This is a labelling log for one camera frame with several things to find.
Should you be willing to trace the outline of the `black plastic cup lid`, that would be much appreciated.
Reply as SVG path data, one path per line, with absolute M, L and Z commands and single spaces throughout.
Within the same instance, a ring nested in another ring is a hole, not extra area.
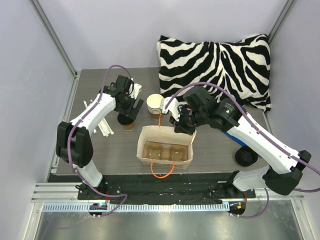
M 128 126 L 134 122 L 134 120 L 132 118 L 130 118 L 126 115 L 120 114 L 120 113 L 117 116 L 117 121 L 122 126 Z

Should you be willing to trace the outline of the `single brown paper cup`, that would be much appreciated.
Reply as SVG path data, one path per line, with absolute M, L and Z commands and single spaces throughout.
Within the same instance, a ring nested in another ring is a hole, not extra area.
M 132 123 L 123 125 L 122 127 L 125 131 L 132 131 L 135 128 L 135 126 L 135 122 L 133 121 Z

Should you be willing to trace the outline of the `kraft paper gift bag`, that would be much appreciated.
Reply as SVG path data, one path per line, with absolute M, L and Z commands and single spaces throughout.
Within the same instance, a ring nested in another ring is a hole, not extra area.
M 158 116 L 157 125 L 144 126 L 137 142 L 136 157 L 149 165 L 152 175 L 165 179 L 175 169 L 187 169 L 194 156 L 193 142 L 196 132 L 191 135 L 176 133 L 171 126 L 161 125 L 162 115 Z M 156 174 L 154 166 L 170 167 L 166 174 Z

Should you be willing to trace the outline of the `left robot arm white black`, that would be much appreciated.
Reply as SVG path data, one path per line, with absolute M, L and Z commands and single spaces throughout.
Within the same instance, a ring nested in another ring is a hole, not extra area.
M 118 113 L 123 127 L 133 127 L 144 103 L 138 99 L 142 86 L 131 78 L 118 76 L 109 86 L 104 85 L 93 102 L 71 122 L 62 121 L 57 127 L 56 155 L 68 163 L 82 180 L 82 187 L 93 198 L 107 197 L 106 179 L 93 162 L 91 135 L 105 116 Z

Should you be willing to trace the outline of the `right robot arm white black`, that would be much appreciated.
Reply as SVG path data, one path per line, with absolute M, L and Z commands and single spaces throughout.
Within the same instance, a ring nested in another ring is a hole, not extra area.
M 203 85 L 198 82 L 185 86 L 185 105 L 180 104 L 175 96 L 162 100 L 162 114 L 171 113 L 174 131 L 192 135 L 196 127 L 209 125 L 240 140 L 268 163 L 256 170 L 235 171 L 225 186 L 226 193 L 236 198 L 247 190 L 269 188 L 287 196 L 297 190 L 311 154 L 306 150 L 294 150 L 279 141 L 231 95 L 217 102 Z

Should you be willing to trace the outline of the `stack of paper cups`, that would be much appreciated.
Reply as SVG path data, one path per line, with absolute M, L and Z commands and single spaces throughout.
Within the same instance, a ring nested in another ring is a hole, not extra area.
M 158 120 L 162 113 L 161 103 L 163 98 L 164 97 L 162 95 L 154 93 L 149 95 L 146 99 L 147 109 L 154 120 Z

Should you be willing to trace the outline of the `white wrapped straws bundle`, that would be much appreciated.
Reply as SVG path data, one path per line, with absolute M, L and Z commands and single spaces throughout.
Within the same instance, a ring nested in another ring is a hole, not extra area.
M 83 104 L 85 108 L 88 108 L 88 104 L 85 100 L 83 101 Z M 97 126 L 104 137 L 108 137 L 109 135 L 114 134 L 113 130 L 111 129 L 110 125 L 108 124 L 105 118 L 103 118 Z

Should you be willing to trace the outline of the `blue cloth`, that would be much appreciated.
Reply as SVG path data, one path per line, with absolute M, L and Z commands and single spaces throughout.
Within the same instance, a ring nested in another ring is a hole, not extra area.
M 252 160 L 257 159 L 260 155 L 258 155 L 254 150 L 252 150 L 246 143 L 237 137 L 227 133 L 226 131 L 222 131 L 226 136 L 235 141 L 236 143 L 241 145 L 241 148 L 236 152 L 236 157 L 244 159 L 245 157 L 250 157 Z

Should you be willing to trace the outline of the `stack of black lids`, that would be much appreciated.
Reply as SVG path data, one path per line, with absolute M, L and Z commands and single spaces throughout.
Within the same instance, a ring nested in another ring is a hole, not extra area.
M 257 162 L 258 154 L 255 151 L 253 151 L 250 147 L 242 146 L 235 153 L 235 160 L 239 165 L 243 167 L 249 167 Z

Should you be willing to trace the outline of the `zebra print pillow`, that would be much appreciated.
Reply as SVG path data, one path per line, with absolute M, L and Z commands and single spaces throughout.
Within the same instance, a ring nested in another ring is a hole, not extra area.
M 207 82 L 223 88 L 242 106 L 271 110 L 271 56 L 266 34 L 238 42 L 183 42 L 162 35 L 156 50 L 163 97 L 171 97 L 191 83 Z

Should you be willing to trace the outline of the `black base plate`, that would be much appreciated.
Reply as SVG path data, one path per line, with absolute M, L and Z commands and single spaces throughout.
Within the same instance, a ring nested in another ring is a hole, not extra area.
M 152 174 L 105 175 L 104 193 L 100 196 L 84 184 L 76 185 L 78 200 L 109 200 L 126 205 L 204 205 L 227 199 L 254 199 L 256 193 L 227 193 L 224 186 L 231 173 L 174 173 L 158 179 Z

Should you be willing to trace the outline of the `aluminium front rail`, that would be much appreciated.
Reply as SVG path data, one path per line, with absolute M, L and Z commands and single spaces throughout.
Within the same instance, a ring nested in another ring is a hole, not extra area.
M 108 203 L 106 206 L 100 206 L 98 202 L 48 202 L 43 205 L 44 213 L 62 213 L 62 212 L 107 212 L 116 208 L 115 204 Z M 229 202 L 221 204 L 200 204 L 200 205 L 148 205 L 148 204 L 123 204 L 116 209 L 119 213 L 143 213 L 143 212 L 224 212 L 229 211 Z

